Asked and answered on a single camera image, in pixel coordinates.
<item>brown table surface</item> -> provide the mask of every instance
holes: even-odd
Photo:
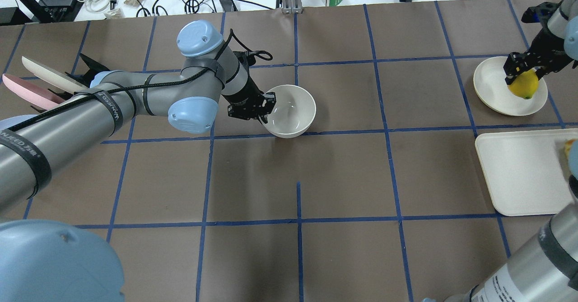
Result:
[[[309,132],[294,139],[227,117],[224,100],[214,132],[196,137],[138,116],[6,216],[60,220],[109,240],[128,302],[440,302],[465,293],[548,219],[494,210],[475,136],[578,125],[570,68],[545,77],[551,97],[526,117],[492,111],[473,89],[481,61],[525,51],[540,27],[518,21],[543,1],[559,0],[0,27],[0,68],[47,86],[21,56],[76,74],[81,52],[114,70],[175,72],[177,33],[206,19],[274,55],[251,69],[262,90],[298,84],[317,102]],[[28,113],[0,87],[0,119]]]

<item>yellow lemon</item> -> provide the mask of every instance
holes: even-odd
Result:
[[[508,86],[510,92],[516,97],[531,99],[538,90],[538,77],[536,71],[529,70],[518,75],[518,77]]]

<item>yellow fruit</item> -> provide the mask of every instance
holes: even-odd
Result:
[[[516,97],[531,99],[538,90],[538,77],[536,71],[529,70],[518,75],[518,77],[508,86],[510,92]]]

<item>white bowl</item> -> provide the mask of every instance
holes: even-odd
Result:
[[[311,126],[317,106],[307,90],[290,84],[279,85],[267,92],[275,92],[277,103],[263,124],[269,133],[281,138],[293,138]]]
[[[548,88],[543,78],[531,99],[516,97],[506,84],[503,66],[506,57],[491,57],[481,62],[473,73],[475,93],[493,110],[509,116],[527,116],[539,111],[548,100]]]

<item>black box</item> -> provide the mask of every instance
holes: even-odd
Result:
[[[0,8],[0,26],[16,26],[32,22],[19,8]]]

